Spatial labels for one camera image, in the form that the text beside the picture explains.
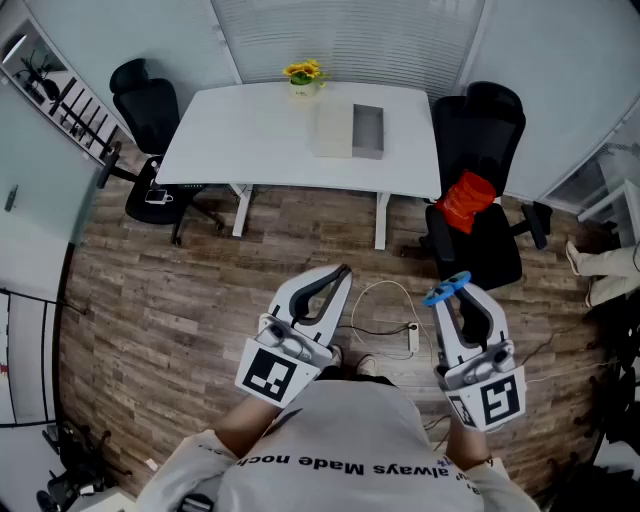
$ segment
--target black cable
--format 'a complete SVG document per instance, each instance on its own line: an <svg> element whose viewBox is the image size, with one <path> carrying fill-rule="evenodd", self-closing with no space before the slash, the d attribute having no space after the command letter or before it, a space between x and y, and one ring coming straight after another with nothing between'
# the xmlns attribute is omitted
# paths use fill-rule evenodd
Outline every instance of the black cable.
<svg viewBox="0 0 640 512"><path fill-rule="evenodd" d="M402 327L399 327L398 329L395 329L393 331L387 331L387 332L367 331L362 327L355 327L352 325L339 325L338 327L336 327L336 329L355 329L356 331L366 332L367 334L373 334L374 336L389 336L391 334L398 334L399 332L402 332L402 331L408 331L409 329L411 329L411 327L409 327L409 324L406 324Z"/></svg>
<svg viewBox="0 0 640 512"><path fill-rule="evenodd" d="M431 430L432 428L436 428L436 426L438 425L438 423L440 423L442 420L444 420L445 418L451 418L451 414L445 414L444 416L441 416L440 418L438 418L437 420L434 420L435 423L432 421L427 425L424 425L424 429L425 430Z"/></svg>
<svg viewBox="0 0 640 512"><path fill-rule="evenodd" d="M442 446L442 443L444 443L444 442L447 440L447 437L449 437L449 432L447 432L447 433L444 435L444 437L442 438L442 441L440 441L440 442L438 443L438 446L436 446L436 449L435 449L435 450L433 450L434 452L437 452L437 451L438 451L438 448L440 448L440 447Z"/></svg>
<svg viewBox="0 0 640 512"><path fill-rule="evenodd" d="M576 327L578 327L581 324L582 324L582 320L580 320L577 324L572 325L571 327L569 327L567 329L560 329L559 331L552 332L551 336L549 336L549 339L547 341L545 341L544 343L541 343L540 345L538 345L533 352L531 352L527 357L525 357L524 361L522 361L520 366L524 366L526 364L526 362L529 359L531 359L533 356L535 356L538 352L540 352L540 350L542 350L542 348L546 347L547 345L551 345L551 342L553 341L553 338L556 336L556 334L565 334L565 333L567 333L569 331L573 331Z"/></svg>
<svg viewBox="0 0 640 512"><path fill-rule="evenodd" d="M638 248L640 248L640 242L636 244L636 248L633 250L633 256L631 259L633 260L633 266L636 267L636 270L640 272L640 268L638 268L638 264L636 263L636 256L638 255Z"/></svg>

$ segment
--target orange bag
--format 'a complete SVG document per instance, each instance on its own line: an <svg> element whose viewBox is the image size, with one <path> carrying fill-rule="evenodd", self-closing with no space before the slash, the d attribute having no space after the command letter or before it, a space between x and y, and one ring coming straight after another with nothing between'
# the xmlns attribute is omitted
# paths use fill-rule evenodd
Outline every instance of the orange bag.
<svg viewBox="0 0 640 512"><path fill-rule="evenodd" d="M491 183L465 169L458 183L436 201L436 208L444 213L449 226L470 235L474 215L486 210L495 198Z"/></svg>

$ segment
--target yellow flower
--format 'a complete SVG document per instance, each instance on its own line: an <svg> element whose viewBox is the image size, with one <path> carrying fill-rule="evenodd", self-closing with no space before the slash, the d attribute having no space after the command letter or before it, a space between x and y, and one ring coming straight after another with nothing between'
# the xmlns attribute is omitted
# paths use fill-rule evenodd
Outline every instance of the yellow flower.
<svg viewBox="0 0 640 512"><path fill-rule="evenodd" d="M303 71L303 64L300 64L298 62L294 62L288 68L283 69L282 73L287 75L287 76L291 76L291 75L293 75L295 73L299 73L300 71Z"/></svg>
<svg viewBox="0 0 640 512"><path fill-rule="evenodd" d="M305 64L304 66L302 66L302 72L311 78L316 78L320 74L318 68L311 66L310 64Z"/></svg>

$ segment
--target window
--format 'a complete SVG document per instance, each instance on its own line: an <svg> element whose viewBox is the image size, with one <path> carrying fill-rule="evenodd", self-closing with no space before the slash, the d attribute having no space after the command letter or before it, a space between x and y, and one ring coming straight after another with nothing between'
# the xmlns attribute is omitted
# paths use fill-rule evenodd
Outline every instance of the window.
<svg viewBox="0 0 640 512"><path fill-rule="evenodd" d="M451 94L483 0L212 0L244 83L314 58L333 80Z"/></svg>

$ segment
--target desk leg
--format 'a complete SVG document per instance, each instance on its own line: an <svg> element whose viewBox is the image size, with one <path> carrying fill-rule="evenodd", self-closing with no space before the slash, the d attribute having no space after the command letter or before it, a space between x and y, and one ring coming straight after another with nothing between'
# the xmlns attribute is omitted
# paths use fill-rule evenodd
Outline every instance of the desk leg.
<svg viewBox="0 0 640 512"><path fill-rule="evenodd" d="M384 251L387 241L387 204L391 194L378 192L376 207L376 249Z"/></svg>
<svg viewBox="0 0 640 512"><path fill-rule="evenodd" d="M236 213L236 221L233 224L233 236L242 236L244 221L247 218L247 212L249 211L249 200L251 199L253 185L239 185L237 183L229 183L229 185L240 198L238 212Z"/></svg>

